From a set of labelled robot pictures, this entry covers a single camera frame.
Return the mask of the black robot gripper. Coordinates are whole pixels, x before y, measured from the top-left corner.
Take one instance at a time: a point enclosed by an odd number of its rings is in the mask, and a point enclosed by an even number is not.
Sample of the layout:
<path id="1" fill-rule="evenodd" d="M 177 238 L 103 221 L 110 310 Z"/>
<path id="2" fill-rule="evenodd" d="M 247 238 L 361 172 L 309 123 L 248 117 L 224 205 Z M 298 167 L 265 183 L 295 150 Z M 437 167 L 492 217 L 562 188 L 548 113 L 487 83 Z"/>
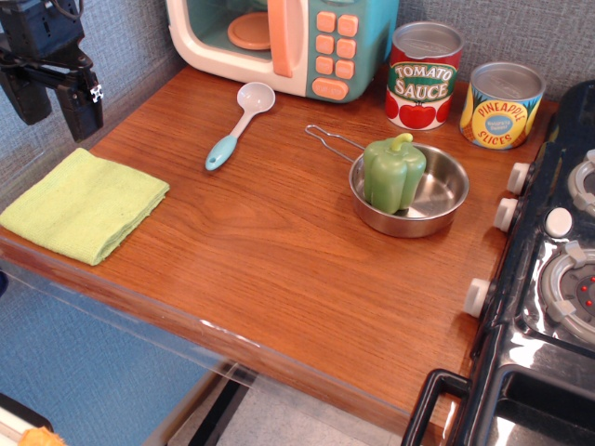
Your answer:
<path id="1" fill-rule="evenodd" d="M 79 48 L 85 37 L 83 1 L 3 1 L 1 27 L 8 61 L 27 69 L 1 71 L 1 86 L 19 118 L 35 125 L 52 113 L 56 95 L 73 140 L 103 127 L 103 90 L 92 60 Z"/>

